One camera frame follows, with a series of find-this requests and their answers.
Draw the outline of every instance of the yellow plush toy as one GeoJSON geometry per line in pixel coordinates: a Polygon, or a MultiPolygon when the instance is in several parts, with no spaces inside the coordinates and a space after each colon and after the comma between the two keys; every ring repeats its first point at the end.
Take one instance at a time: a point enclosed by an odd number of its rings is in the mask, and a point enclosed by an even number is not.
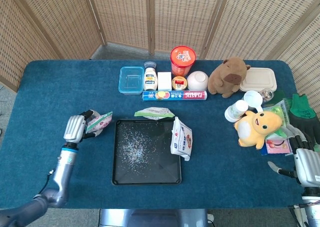
{"type": "Polygon", "coordinates": [[[260,150],[264,146],[265,137],[281,127],[282,119],[270,111],[254,113],[248,110],[245,114],[245,117],[234,123],[239,136],[239,145],[255,146],[260,150]]]}

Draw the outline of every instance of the red plastic cup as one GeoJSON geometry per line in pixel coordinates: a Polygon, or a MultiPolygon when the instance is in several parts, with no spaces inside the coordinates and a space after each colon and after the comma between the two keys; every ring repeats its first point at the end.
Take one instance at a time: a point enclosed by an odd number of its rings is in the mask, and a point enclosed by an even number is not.
{"type": "Polygon", "coordinates": [[[185,45],[175,47],[170,54],[171,72],[175,76],[186,76],[196,61],[196,52],[185,45]]]}

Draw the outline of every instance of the bottle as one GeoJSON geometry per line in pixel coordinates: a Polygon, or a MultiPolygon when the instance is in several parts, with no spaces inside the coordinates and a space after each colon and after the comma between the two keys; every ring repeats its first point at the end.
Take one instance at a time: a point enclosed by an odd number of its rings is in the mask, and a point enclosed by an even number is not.
{"type": "Polygon", "coordinates": [[[145,91],[155,91],[158,86],[158,78],[156,73],[157,64],[153,61],[147,61],[144,63],[144,80],[143,89],[145,91]]]}

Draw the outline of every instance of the paper cup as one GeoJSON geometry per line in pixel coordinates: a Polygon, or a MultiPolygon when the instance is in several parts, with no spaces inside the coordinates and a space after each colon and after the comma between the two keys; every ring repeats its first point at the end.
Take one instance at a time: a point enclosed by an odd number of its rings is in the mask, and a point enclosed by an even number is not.
{"type": "Polygon", "coordinates": [[[230,105],[224,112],[224,117],[229,122],[236,122],[241,119],[244,113],[248,110],[248,103],[244,100],[238,100],[233,105],[230,105]]]}
{"type": "Polygon", "coordinates": [[[263,98],[257,91],[250,90],[248,92],[245,92],[242,99],[245,102],[247,102],[249,110],[252,111],[252,110],[256,109],[256,111],[258,111],[258,112],[264,111],[261,107],[261,105],[263,103],[263,98]]]}

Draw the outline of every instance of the blue tablecloth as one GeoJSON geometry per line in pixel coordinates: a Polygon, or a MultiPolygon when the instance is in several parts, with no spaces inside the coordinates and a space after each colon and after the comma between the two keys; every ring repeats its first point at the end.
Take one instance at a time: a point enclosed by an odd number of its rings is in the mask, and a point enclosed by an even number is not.
{"type": "MultiPolygon", "coordinates": [[[[169,61],[157,71],[170,71],[169,61]]],[[[66,208],[269,208],[300,201],[303,191],[294,179],[274,173],[271,160],[292,169],[292,156],[261,156],[254,147],[238,146],[225,109],[243,92],[227,99],[143,102],[141,95],[118,92],[120,68],[143,66],[143,60],[42,60],[25,69],[0,150],[0,208],[19,206],[43,187],[56,166],[68,119],[88,109],[113,111],[113,122],[94,139],[79,144],[66,208]],[[192,129],[189,162],[182,161],[179,185],[112,185],[115,120],[132,119],[147,107],[169,108],[192,129]]],[[[198,60],[192,71],[208,75],[220,60],[198,60]]],[[[252,67],[271,68],[278,89],[296,92],[287,64],[278,60],[247,60],[252,67]]]]}

